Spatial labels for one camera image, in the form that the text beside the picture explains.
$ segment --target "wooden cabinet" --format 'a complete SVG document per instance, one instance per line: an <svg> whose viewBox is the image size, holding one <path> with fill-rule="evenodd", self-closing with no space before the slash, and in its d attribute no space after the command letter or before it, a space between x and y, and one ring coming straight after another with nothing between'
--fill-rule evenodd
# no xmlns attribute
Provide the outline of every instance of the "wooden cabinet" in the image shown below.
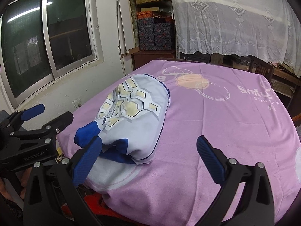
<svg viewBox="0 0 301 226"><path fill-rule="evenodd" d="M140 51L133 53L134 58L134 68L138 69L139 67L147 64L148 62L157 59L157 58L176 58L176 51Z"/></svg>

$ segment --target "electrical outlet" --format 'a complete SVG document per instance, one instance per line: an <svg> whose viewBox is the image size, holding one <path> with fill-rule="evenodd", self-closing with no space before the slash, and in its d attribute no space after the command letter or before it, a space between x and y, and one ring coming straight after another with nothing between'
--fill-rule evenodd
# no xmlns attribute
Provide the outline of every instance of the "electrical outlet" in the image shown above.
<svg viewBox="0 0 301 226"><path fill-rule="evenodd" d="M80 98L74 100L73 105L74 105L73 107L74 107L75 110L78 109L79 107L82 106L82 100Z"/></svg>

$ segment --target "white wall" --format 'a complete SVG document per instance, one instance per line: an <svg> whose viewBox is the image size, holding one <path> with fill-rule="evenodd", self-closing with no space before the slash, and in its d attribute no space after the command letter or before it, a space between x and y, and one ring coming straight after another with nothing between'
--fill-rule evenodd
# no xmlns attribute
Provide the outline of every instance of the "white wall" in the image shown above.
<svg viewBox="0 0 301 226"><path fill-rule="evenodd" d="M0 91L0 111L1 110L5 110L7 113L12 113L13 112L13 107L9 107L9 103L7 103L4 99L4 96L3 96L3 84L2 82L0 83L0 88L1 88L1 91Z"/></svg>
<svg viewBox="0 0 301 226"><path fill-rule="evenodd" d="M96 0L104 62L93 62L74 70L22 103L18 110L28 109L39 103L45 105L43 114L24 123L26 129L40 128L42 124L66 111L73 112L75 99L80 98L85 103L124 76L118 51L116 2L117 0ZM9 110L1 92L0 108Z"/></svg>

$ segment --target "patterned box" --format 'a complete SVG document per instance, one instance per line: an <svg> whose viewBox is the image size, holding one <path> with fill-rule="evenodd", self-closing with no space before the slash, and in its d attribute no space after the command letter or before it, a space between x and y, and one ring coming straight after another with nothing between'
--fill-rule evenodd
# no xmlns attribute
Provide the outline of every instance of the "patterned box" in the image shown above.
<svg viewBox="0 0 301 226"><path fill-rule="evenodd" d="M145 24L144 25L138 25L138 29L139 30L141 30L141 29L142 30L145 30L145 29L152 29L153 30L154 29L154 25L153 24L150 24L150 25L145 25Z"/></svg>
<svg viewBox="0 0 301 226"><path fill-rule="evenodd" d="M171 39L171 38L173 38L173 36L171 34L164 33L164 34L157 34L157 35L155 35L155 38L157 40L159 40L159 39L165 39L165 38L170 38Z"/></svg>
<svg viewBox="0 0 301 226"><path fill-rule="evenodd" d="M139 30L139 37L143 36L154 36L154 30L152 28Z"/></svg>
<svg viewBox="0 0 301 226"><path fill-rule="evenodd" d="M163 47L156 46L155 47L155 50L172 50L172 49L174 49L173 46L163 46Z"/></svg>
<svg viewBox="0 0 301 226"><path fill-rule="evenodd" d="M166 45L166 44L171 44L172 43L172 40L171 38L155 38L155 43L156 43L156 46L163 46L163 45Z"/></svg>
<svg viewBox="0 0 301 226"><path fill-rule="evenodd" d="M155 36L142 36L139 37L140 43L154 43Z"/></svg>
<svg viewBox="0 0 301 226"><path fill-rule="evenodd" d="M148 50L156 50L154 43L140 43L140 50L148 51Z"/></svg>
<svg viewBox="0 0 301 226"><path fill-rule="evenodd" d="M158 34L173 34L173 25L171 23L158 23L154 24L154 33Z"/></svg>
<svg viewBox="0 0 301 226"><path fill-rule="evenodd" d="M154 26L154 18L144 18L144 19L138 19L137 20L138 26L142 25L152 25Z"/></svg>
<svg viewBox="0 0 301 226"><path fill-rule="evenodd" d="M138 12L137 19L153 18L158 15L159 15L159 12L148 10L148 11Z"/></svg>

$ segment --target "red cloth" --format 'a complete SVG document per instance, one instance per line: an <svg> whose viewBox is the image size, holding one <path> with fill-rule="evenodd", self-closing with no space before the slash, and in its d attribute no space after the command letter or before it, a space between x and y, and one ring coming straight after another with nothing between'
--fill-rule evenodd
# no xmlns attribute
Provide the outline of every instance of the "red cloth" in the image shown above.
<svg viewBox="0 0 301 226"><path fill-rule="evenodd" d="M84 197L84 200L86 201L87 205L89 206L89 208L91 209L91 211L95 214L95 215L103 215L103 216L111 216L111 217L115 217L115 218L120 218L124 221L127 222L131 222L134 223L138 226L146 226L144 224L141 223L137 223L133 220L130 220L120 214L118 214L117 212L113 211L111 208L109 208L103 201L101 194L99 193L94 193L93 195L87 195ZM69 209L69 207L67 205L63 205L62 206L62 211L69 217L73 217L72 213Z"/></svg>

